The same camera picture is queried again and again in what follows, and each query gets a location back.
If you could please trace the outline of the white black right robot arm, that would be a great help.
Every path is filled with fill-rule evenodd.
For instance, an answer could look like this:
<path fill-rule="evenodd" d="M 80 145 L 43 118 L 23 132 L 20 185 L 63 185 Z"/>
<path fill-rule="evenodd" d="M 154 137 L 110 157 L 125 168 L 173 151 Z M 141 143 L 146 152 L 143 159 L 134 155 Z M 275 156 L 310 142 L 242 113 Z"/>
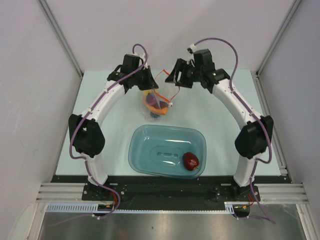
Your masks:
<path fill-rule="evenodd" d="M 200 83 L 235 119 L 240 129 L 234 141 L 239 159 L 230 194 L 235 200 L 242 201 L 253 187 L 261 155 L 265 151 L 272 152 L 273 118 L 260 115 L 249 105 L 233 85 L 229 74 L 216 68 L 209 49 L 192 51 L 189 60 L 177 59 L 165 82 L 189 89 L 194 83 Z"/>

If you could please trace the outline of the purple fake onion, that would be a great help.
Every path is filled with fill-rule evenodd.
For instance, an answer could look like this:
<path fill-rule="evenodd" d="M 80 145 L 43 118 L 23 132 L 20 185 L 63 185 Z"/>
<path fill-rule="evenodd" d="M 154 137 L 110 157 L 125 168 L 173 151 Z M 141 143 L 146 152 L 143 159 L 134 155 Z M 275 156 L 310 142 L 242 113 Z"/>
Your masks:
<path fill-rule="evenodd" d="M 148 105 L 157 105 L 158 101 L 157 101 L 157 97 L 154 93 L 148 93 L 147 96 L 145 97 L 145 101 Z"/>

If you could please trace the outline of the dark purple fake fruit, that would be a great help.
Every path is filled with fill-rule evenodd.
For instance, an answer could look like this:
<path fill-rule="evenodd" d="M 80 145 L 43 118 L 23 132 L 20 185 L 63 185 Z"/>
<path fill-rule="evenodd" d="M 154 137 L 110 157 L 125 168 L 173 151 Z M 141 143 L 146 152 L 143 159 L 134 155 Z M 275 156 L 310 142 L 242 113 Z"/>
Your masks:
<path fill-rule="evenodd" d="M 186 152 L 183 157 L 183 165 L 188 171 L 193 171 L 199 167 L 199 159 L 192 152 Z"/>

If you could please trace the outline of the clear zip bag orange seal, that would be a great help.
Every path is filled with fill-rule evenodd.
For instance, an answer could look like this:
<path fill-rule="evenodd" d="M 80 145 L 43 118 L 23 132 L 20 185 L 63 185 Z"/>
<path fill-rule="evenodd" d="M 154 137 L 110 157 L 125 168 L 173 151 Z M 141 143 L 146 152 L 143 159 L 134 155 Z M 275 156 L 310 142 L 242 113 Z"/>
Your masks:
<path fill-rule="evenodd" d="M 170 73 L 163 69 L 154 77 L 158 88 L 142 91 L 141 112 L 143 117 L 149 122 L 166 116 L 173 108 L 175 98 L 181 90 L 180 86 L 165 82 L 169 75 Z"/>

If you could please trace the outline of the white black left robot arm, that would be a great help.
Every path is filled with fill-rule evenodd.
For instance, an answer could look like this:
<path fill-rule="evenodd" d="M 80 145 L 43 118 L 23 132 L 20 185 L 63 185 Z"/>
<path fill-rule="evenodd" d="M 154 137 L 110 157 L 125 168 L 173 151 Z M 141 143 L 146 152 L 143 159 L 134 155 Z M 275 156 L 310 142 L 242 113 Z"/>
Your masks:
<path fill-rule="evenodd" d="M 158 88 L 147 60 L 146 53 L 126 54 L 122 64 L 108 75 L 101 93 L 93 103 L 81 114 L 72 114 L 68 119 L 69 155 L 72 159 L 84 160 L 87 179 L 95 185 L 93 194 L 100 200 L 107 199 L 111 193 L 111 188 L 105 184 L 108 173 L 102 160 L 106 143 L 102 124 L 117 101 L 132 87 L 138 87 L 141 91 Z M 79 153 L 79 156 L 73 155 L 73 151 Z"/>

